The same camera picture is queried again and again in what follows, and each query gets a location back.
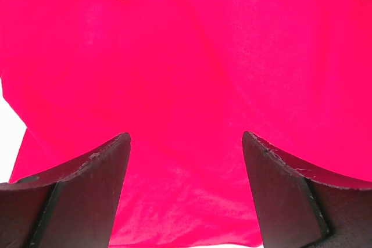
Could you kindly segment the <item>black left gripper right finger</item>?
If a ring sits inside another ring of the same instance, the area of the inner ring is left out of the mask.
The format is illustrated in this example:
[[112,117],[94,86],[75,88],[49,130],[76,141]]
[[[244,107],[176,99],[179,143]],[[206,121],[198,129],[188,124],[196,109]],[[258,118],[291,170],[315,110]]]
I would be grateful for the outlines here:
[[371,182],[306,162],[252,132],[242,147],[264,247],[371,247]]

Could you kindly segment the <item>crimson t shirt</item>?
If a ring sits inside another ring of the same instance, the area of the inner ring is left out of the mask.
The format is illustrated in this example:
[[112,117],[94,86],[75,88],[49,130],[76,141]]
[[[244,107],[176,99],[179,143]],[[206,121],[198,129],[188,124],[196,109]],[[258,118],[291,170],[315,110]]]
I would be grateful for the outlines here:
[[262,244],[252,131],[371,181],[371,0],[1,0],[17,181],[121,132],[111,247]]

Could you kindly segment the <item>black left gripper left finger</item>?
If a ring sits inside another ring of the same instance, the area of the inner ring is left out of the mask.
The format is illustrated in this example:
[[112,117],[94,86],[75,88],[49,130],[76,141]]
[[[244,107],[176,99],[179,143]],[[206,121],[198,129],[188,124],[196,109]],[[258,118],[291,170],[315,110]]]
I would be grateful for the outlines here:
[[75,159],[1,184],[1,247],[108,247],[130,156],[121,133]]

